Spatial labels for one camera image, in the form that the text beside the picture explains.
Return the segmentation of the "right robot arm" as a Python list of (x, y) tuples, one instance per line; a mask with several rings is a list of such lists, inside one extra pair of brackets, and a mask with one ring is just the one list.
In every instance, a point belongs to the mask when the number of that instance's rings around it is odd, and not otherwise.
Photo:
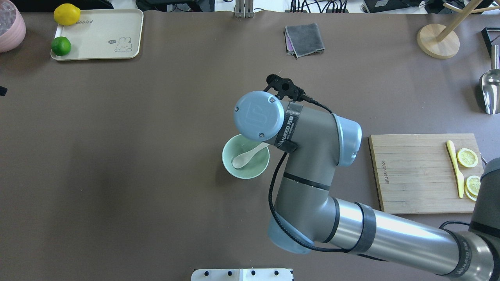
[(434, 228), (330, 196), (337, 167), (354, 161), (358, 123), (280, 98), (245, 94), (234, 107), (239, 132), (276, 146), (287, 158), (268, 236), (297, 254), (345, 253), (389, 261), (451, 280), (499, 280), (499, 159), (488, 162), (468, 231)]

